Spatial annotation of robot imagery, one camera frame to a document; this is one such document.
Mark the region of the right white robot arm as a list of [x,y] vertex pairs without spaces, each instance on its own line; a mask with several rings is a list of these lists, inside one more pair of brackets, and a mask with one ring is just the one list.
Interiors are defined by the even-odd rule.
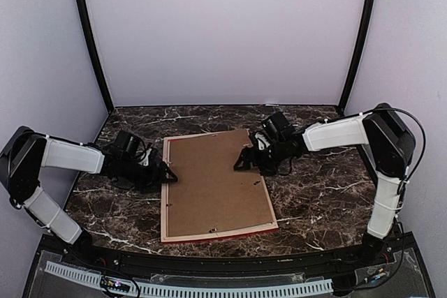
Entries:
[[233,169],[257,167],[263,175],[275,175],[284,160],[323,149],[367,145],[378,178],[367,234],[384,239],[417,168],[411,162],[416,139],[400,118],[401,113],[401,109],[381,103],[372,110],[296,128],[282,112],[276,112],[263,121],[261,131],[249,134],[251,146],[242,149]]

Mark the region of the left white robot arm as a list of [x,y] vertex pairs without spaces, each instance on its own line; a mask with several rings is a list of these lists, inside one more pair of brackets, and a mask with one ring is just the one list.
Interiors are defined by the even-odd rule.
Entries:
[[20,126],[1,150],[1,184],[16,209],[24,209],[41,228],[72,246],[71,255],[83,267],[98,262],[92,237],[70,217],[42,185],[46,169],[70,170],[123,179],[141,193],[178,180],[151,144],[127,131],[103,146],[39,133]]

